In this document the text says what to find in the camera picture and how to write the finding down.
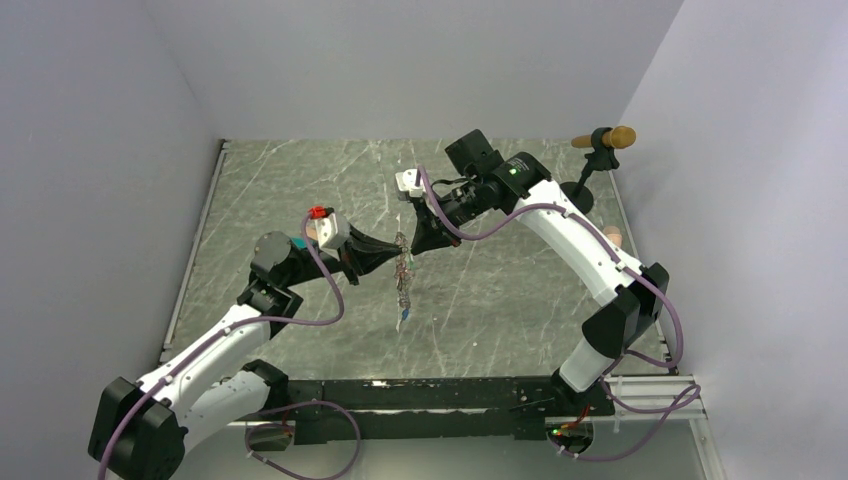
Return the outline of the round metal keyring disc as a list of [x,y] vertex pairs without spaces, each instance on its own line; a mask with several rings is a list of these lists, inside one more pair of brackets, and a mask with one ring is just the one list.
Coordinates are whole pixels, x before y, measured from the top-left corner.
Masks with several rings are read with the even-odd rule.
[[395,244],[400,248],[401,253],[395,258],[394,278],[398,293],[400,318],[405,321],[411,312],[411,299],[409,294],[410,284],[413,278],[411,254],[409,252],[408,239],[403,232],[398,231],[396,233]]

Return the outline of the blue tagged key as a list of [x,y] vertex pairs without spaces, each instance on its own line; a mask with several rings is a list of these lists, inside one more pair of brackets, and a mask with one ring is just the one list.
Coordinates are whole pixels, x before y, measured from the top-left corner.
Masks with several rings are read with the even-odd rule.
[[400,312],[398,319],[397,319],[397,322],[396,322],[396,325],[395,325],[395,330],[397,332],[400,332],[401,327],[406,323],[409,316],[410,316],[410,310],[409,309],[403,309]]

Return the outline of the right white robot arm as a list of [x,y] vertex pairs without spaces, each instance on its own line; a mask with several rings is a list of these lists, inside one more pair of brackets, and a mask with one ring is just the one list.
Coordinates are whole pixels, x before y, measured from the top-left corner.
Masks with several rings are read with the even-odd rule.
[[445,152],[461,179],[443,196],[422,166],[394,177],[399,198],[416,212],[411,254],[480,241],[513,221],[541,238],[600,307],[552,375],[553,406],[564,415],[578,414],[590,402],[590,389],[658,317],[667,271],[647,267],[616,246],[532,154],[504,157],[480,130]]

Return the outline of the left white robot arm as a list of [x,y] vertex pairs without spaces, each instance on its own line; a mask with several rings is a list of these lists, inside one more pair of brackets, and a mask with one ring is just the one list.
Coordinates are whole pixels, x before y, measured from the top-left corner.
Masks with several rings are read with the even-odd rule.
[[135,381],[116,378],[102,392],[88,453],[97,476],[168,479],[203,440],[242,417],[279,417],[295,394],[289,378],[262,361],[224,375],[289,324],[302,298],[293,287],[341,272],[351,284],[403,252],[353,227],[306,220],[296,240],[273,231],[254,247],[248,283],[224,316],[173,359]]

